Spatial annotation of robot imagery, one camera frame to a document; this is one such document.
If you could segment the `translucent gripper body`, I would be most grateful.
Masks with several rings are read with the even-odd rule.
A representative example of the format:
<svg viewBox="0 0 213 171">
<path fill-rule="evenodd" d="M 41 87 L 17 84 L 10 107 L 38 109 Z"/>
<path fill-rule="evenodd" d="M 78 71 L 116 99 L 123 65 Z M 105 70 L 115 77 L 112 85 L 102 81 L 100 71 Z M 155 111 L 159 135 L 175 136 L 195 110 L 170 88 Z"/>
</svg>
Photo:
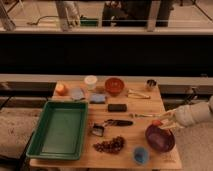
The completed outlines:
<svg viewBox="0 0 213 171">
<path fill-rule="evenodd" d="M 181 128 L 181 125 L 177 122 L 175 117 L 175 109 L 166 111 L 158 120 L 161 122 L 161 129 Z"/>
</svg>

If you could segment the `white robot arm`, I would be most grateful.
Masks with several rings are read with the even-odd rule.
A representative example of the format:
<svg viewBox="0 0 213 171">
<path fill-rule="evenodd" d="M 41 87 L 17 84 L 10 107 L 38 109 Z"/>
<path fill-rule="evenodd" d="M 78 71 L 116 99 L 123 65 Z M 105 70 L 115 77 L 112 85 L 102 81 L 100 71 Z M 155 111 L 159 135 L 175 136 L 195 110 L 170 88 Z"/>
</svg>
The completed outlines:
<svg viewBox="0 0 213 171">
<path fill-rule="evenodd" d="M 159 117 L 161 128 L 186 128 L 213 120 L 213 95 L 208 101 L 180 105 Z"/>
</svg>

